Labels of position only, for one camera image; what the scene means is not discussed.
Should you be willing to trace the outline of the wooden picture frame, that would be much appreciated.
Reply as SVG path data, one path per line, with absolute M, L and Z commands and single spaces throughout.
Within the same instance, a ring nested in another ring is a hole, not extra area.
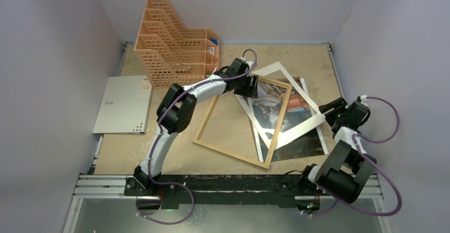
M 277 123 L 270 146 L 258 146 L 247 113 L 236 94 L 227 92 L 209 101 L 192 142 L 220 158 L 214 160 L 222 174 L 233 166 L 248 165 L 267 171 L 277 144 L 280 123 Z

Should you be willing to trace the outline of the white photo mat board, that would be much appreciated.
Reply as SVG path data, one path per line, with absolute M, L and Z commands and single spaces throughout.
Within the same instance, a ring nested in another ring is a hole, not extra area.
M 280 123 L 276 149 L 314 130 L 323 121 L 299 79 L 294 79 L 287 69 L 276 62 L 255 71 L 259 76 L 258 98 L 237 96 L 247 113 L 258 146 L 270 146 L 277 123 Z

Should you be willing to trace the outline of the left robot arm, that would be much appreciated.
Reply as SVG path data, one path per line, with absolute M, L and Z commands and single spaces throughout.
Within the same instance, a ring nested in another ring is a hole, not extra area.
M 177 137 L 190 124 L 200 102 L 232 91 L 245 97 L 256 97 L 258 77 L 252 74 L 256 60 L 235 58 L 231 65 L 191 85 L 171 85 L 157 109 L 157 130 L 145 159 L 135 168 L 133 177 L 144 195 L 158 190 L 158 177 L 167 153 Z

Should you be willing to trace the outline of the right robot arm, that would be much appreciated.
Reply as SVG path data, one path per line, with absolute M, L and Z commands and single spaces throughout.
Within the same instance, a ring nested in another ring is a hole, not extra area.
M 311 194 L 320 187 L 351 204 L 359 197 L 374 171 L 374 167 L 363 156 L 373 163 L 377 162 L 363 148 L 360 151 L 357 149 L 357 145 L 361 144 L 357 137 L 360 133 L 358 128 L 370 116 L 367 99 L 359 96 L 348 104 L 340 97 L 318 108 L 331 127 L 336 145 L 322 165 L 305 167 L 302 177 L 298 179 L 299 190 Z

